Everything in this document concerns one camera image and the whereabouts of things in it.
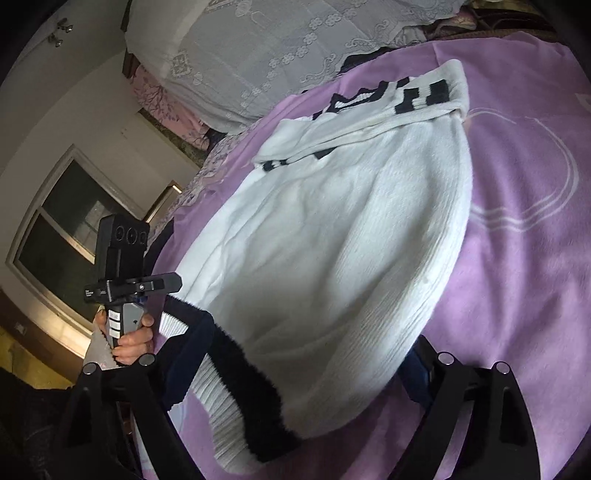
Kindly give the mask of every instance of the camera lens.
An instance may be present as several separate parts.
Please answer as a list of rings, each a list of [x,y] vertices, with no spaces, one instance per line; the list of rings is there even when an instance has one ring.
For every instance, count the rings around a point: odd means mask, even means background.
[[[119,225],[117,227],[117,230],[115,230],[115,239],[119,242],[121,242],[123,240],[123,237],[125,235],[125,229]]]
[[[138,231],[135,228],[127,230],[127,243],[133,245],[138,239]]]

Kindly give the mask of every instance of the gray grip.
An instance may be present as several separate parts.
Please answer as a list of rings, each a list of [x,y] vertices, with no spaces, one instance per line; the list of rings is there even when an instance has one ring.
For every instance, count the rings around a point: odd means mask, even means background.
[[[117,346],[120,337],[142,326],[141,319],[144,313],[144,307],[137,303],[124,303],[107,309],[107,341],[111,348]]]

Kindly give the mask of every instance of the finger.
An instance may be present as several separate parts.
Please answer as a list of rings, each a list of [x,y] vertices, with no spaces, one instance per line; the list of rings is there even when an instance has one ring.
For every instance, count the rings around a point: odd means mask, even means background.
[[[100,328],[100,331],[106,335],[107,314],[105,309],[100,309],[98,312],[96,312],[95,323]]]
[[[154,324],[154,317],[149,313],[144,313],[142,317],[142,325],[145,327],[151,327]]]
[[[122,346],[140,345],[149,342],[154,337],[154,332],[150,327],[142,327],[134,332],[123,335],[117,343]]]
[[[148,347],[147,343],[133,346],[118,346],[113,348],[113,356],[115,358],[118,356],[139,358],[143,354],[148,353]]]
[[[136,356],[120,356],[120,357],[115,358],[115,360],[117,360],[120,364],[124,364],[124,365],[131,365],[137,359],[138,359],[138,357],[136,357]]]

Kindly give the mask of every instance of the ceiling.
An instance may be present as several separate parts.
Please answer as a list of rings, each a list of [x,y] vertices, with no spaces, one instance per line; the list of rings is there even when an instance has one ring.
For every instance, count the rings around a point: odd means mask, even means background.
[[[0,174],[32,127],[78,81],[125,48],[120,29],[127,0],[70,0],[41,26],[40,41],[0,86]],[[56,19],[74,25],[63,44],[45,40]]]

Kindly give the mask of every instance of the purple blanket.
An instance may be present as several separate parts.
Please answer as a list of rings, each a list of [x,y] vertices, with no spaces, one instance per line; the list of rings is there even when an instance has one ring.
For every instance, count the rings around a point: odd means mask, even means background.
[[[566,47],[526,34],[427,43],[287,98],[230,153],[226,177],[179,208],[154,271],[177,266],[281,118],[311,115],[335,92],[352,96],[452,58],[462,61],[470,90],[473,206],[459,260],[424,334],[466,364],[511,364],[542,478],[550,480],[591,424],[591,85]],[[394,379],[351,424],[244,478],[385,479],[421,415]],[[236,479],[215,462],[206,413],[191,394],[171,417],[207,479]],[[438,478],[451,473],[457,433]],[[144,475],[155,478],[145,452],[141,457]]]

